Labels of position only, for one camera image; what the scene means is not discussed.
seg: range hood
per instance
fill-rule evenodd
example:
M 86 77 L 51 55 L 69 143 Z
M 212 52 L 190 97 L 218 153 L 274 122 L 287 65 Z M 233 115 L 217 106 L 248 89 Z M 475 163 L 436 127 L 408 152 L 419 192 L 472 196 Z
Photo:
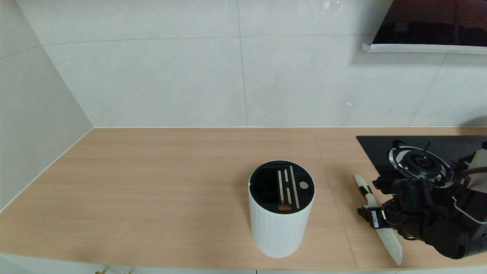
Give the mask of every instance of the range hood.
M 487 54 L 487 1 L 395 0 L 362 50 Z

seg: kitchen knife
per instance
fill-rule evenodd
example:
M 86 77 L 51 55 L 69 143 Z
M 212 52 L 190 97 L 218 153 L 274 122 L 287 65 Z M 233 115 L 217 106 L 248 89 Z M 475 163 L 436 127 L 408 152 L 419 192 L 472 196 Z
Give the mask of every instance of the kitchen knife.
M 367 199 L 367 206 L 378 206 L 374 195 L 372 194 L 372 190 L 370 189 L 370 186 L 365 182 L 364 178 L 359 175 L 354 175 L 354 177 L 358 187 L 360 188 L 360 191 Z M 391 228 L 379 228 L 375 231 L 377 231 L 377 234 L 379 234 L 382 243 L 386 246 L 387 251 L 389 251 L 389 254 L 392 256 L 394 261 L 398 265 L 400 265 L 402 263 L 402 246 L 397 239 L 394 231 Z

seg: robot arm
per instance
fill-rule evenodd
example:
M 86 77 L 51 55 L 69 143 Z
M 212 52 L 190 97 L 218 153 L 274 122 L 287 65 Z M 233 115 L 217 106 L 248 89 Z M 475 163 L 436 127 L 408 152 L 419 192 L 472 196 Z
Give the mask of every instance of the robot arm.
M 380 177 L 374 186 L 393 198 L 380 207 L 359 208 L 372 224 L 372 211 L 379 227 L 389 227 L 408 240 L 420 240 L 452 258 L 487 252 L 487 150 L 478 151 L 461 185 L 442 189 L 424 179 Z

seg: knife block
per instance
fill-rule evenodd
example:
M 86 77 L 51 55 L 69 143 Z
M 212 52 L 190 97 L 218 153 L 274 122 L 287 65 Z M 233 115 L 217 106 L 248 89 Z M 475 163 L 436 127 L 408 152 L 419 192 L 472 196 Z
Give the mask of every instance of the knife block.
M 310 174 L 298 164 L 274 160 L 248 182 L 252 237 L 269 257 L 284 258 L 301 245 L 315 198 Z

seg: countertop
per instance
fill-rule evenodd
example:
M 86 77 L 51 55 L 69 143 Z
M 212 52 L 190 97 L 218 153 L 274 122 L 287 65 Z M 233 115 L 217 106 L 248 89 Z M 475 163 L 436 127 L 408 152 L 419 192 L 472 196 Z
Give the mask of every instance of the countertop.
M 487 135 L 487 128 L 93 129 L 1 214 L 0 253 L 131 266 L 384 270 L 482 265 L 400 239 L 390 258 L 356 209 L 353 180 L 378 174 L 357 135 Z M 317 195 L 300 248 L 272 259 L 250 232 L 247 182 L 274 159 L 298 163 Z M 379 202 L 388 199 L 374 190 Z

